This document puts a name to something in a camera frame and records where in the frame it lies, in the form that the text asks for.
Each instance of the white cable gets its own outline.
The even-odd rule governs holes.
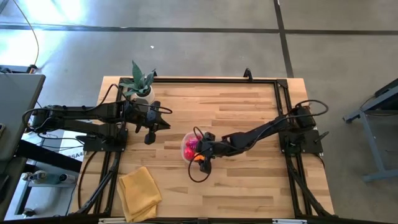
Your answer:
[[[35,36],[35,40],[36,40],[36,44],[37,44],[37,54],[36,54],[36,59],[35,59],[34,65],[36,65],[37,59],[39,58],[39,41],[37,40],[35,30],[33,30],[32,25],[30,24],[29,20],[27,20],[27,18],[26,18],[26,16],[25,16],[24,12],[22,12],[22,9],[20,9],[18,3],[17,3],[15,0],[12,0],[12,1],[15,3],[15,5],[16,5],[17,8],[19,9],[19,11],[20,11],[20,12],[22,13],[22,15],[24,16],[26,22],[29,24],[29,27],[30,27],[30,29],[31,29],[32,32],[33,32],[33,35]]]

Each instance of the gray floor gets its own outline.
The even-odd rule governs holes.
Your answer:
[[[29,19],[41,24],[277,28],[271,0],[19,2]],[[287,29],[398,29],[398,1],[393,0],[280,0],[280,6]],[[24,22],[12,1],[0,22]],[[43,105],[94,104],[102,77],[129,75],[132,59],[144,71],[157,68],[159,75],[238,77],[250,67],[256,77],[286,77],[278,34],[37,34],[37,65],[47,76]],[[347,125],[341,117],[398,77],[398,36],[287,35],[287,43],[295,77],[305,79],[310,98],[330,105],[317,122],[321,131],[330,131],[323,145],[336,214],[396,223],[398,179],[361,180],[376,166],[361,124]],[[30,64],[35,51],[30,31],[0,30],[0,64]]]

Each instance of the white pot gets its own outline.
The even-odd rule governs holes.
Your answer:
[[[152,87],[149,87],[149,94],[146,96],[139,96],[137,93],[131,95],[132,98],[134,99],[142,99],[146,101],[146,104],[150,105],[153,101],[155,101],[155,91],[152,89]]]

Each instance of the orange object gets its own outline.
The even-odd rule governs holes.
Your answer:
[[[193,159],[195,162],[204,161],[205,157],[202,155],[197,156],[198,153],[195,153],[195,158]]]

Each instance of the yellow towel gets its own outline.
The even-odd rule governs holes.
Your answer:
[[[146,167],[120,177],[117,190],[127,222],[156,217],[156,205],[162,197]]]

